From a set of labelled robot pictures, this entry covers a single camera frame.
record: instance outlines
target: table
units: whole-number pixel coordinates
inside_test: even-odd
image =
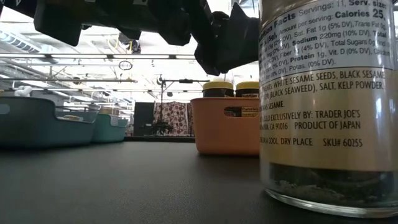
[[[258,158],[200,156],[192,143],[2,151],[0,178],[2,224],[375,222],[280,203],[262,190]]]

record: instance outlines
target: spice jar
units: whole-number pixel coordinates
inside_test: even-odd
[[[262,0],[259,7],[266,192],[322,213],[397,215],[392,1]]]
[[[236,97],[258,98],[259,82],[241,82],[236,85]],[[258,108],[242,107],[238,108],[238,115],[241,117],[252,118],[258,115]]]
[[[202,92],[203,97],[234,97],[234,86],[224,81],[206,82]]]

